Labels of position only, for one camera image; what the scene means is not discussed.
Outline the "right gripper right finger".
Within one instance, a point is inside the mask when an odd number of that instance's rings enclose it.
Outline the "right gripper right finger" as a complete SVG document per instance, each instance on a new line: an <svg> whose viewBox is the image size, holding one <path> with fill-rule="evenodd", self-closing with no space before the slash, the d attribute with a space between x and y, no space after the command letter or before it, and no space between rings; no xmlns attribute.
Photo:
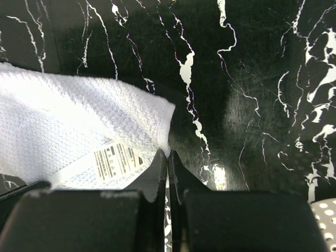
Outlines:
<svg viewBox="0 0 336 252"><path fill-rule="evenodd" d="M172 151L173 251L328 251L308 203L297 194L213 191Z"/></svg>

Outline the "light blue towel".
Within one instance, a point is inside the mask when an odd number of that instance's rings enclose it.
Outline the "light blue towel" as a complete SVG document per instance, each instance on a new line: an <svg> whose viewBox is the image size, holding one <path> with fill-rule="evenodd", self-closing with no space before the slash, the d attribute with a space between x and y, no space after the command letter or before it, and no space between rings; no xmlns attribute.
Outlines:
<svg viewBox="0 0 336 252"><path fill-rule="evenodd" d="M1 173L53 188L117 189L168 143L175 105L125 82L1 64Z"/></svg>

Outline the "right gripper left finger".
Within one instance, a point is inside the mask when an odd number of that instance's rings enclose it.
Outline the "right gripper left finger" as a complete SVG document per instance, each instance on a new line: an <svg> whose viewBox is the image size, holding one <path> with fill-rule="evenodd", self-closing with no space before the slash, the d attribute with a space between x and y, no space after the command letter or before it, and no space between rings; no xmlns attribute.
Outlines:
<svg viewBox="0 0 336 252"><path fill-rule="evenodd" d="M47 181L1 196L1 251L163 251L167 159L123 190L53 190Z"/></svg>

